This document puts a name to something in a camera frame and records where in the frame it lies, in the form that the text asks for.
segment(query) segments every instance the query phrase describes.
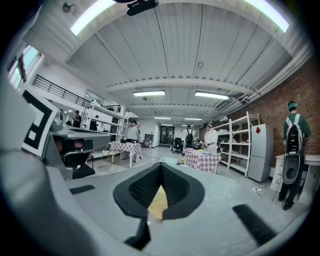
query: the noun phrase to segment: refrigerator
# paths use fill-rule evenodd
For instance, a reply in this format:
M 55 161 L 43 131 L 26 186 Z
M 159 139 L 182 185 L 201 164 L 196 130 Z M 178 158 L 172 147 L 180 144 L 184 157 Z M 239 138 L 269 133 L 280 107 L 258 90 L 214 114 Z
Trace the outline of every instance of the refrigerator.
M 268 179 L 273 154 L 274 129 L 266 124 L 252 126 L 248 177 L 257 182 Z

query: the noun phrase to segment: doorway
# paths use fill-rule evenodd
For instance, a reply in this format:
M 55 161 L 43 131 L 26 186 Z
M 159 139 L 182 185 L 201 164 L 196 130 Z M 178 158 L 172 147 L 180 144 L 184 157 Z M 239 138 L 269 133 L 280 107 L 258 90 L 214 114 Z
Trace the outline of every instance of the doorway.
M 172 145 L 175 139 L 175 128 L 161 126 L 160 129 L 160 144 Z

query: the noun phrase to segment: checkered tablecloth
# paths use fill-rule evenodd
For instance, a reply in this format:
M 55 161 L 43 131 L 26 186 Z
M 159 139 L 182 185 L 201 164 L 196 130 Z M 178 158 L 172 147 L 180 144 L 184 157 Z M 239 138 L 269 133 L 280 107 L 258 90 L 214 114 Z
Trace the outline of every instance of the checkered tablecloth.
M 128 151 L 132 152 L 134 155 L 136 153 L 142 152 L 140 143 L 120 143 L 120 142 L 113 142 L 110 146 L 110 151 Z
M 203 154 L 199 150 L 185 150 L 186 164 L 191 168 L 204 172 L 215 174 L 220 160 L 220 154 Z

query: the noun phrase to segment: concrete floor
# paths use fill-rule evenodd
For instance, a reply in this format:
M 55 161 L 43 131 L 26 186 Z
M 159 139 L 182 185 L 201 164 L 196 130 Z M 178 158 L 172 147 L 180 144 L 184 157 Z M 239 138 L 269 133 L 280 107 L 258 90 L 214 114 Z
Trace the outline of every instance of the concrete floor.
M 133 162 L 132 168 L 143 166 L 149 163 L 155 163 L 157 161 L 164 160 L 165 157 L 176 159 L 177 161 L 180 160 L 182 157 L 181 154 L 172 153 L 172 151 L 169 151 L 169 147 L 164 146 L 158 146 L 155 148 L 142 148 L 142 154 L 141 158 L 138 163 Z M 129 169 L 129 159 L 120 160 L 120 156 L 116 156 L 114 159 L 114 164 L 111 164 L 111 157 L 109 159 L 103 158 L 99 160 L 95 160 L 93 162 L 93 167 L 96 172 L 93 176 L 104 176 L 115 172 L 130 172 Z M 284 202 L 278 201 L 278 193 L 275 193 L 274 191 L 270 190 L 271 180 L 266 180 L 260 184 L 256 183 L 254 180 L 250 178 L 244 178 L 244 174 L 238 170 L 230 169 L 228 170 L 227 167 L 219 163 L 217 174 L 221 176 L 228 177 L 230 179 L 235 180 L 238 185 L 243 187 L 245 190 L 248 190 L 252 193 L 255 193 L 252 191 L 253 188 L 262 188 L 263 194 L 256 195 L 258 198 L 261 198 L 261 200 L 265 203 L 270 205 L 270 208 L 276 210 L 277 215 L 275 216 L 261 216 L 263 219 L 268 220 L 269 223 L 275 222 L 280 223 L 279 219 L 285 220 L 286 223 L 279 224 L 277 227 L 276 225 L 273 225 L 273 228 L 275 228 L 276 232 L 281 232 L 285 227 L 287 227 L 292 221 L 294 221 L 299 215 L 301 215 L 303 212 L 308 210 L 308 207 L 302 203 L 295 202 L 294 206 L 287 211 L 282 210 L 282 207 L 284 205 Z

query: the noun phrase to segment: black railing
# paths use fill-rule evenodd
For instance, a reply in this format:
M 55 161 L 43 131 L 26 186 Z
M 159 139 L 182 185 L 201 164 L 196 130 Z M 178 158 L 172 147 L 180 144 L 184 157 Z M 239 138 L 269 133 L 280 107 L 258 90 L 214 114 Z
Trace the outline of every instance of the black railing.
M 110 105 L 110 106 L 102 106 L 102 107 L 112 112 L 120 113 L 121 111 L 121 105 Z
M 90 103 L 90 101 L 86 100 L 85 98 L 82 98 L 72 93 L 71 91 L 63 89 L 59 85 L 50 82 L 49 80 L 45 79 L 44 77 L 38 74 L 35 77 L 33 85 L 47 91 L 48 93 L 54 94 L 58 97 L 61 97 L 62 99 L 80 105 L 82 107 L 84 107 L 86 103 Z

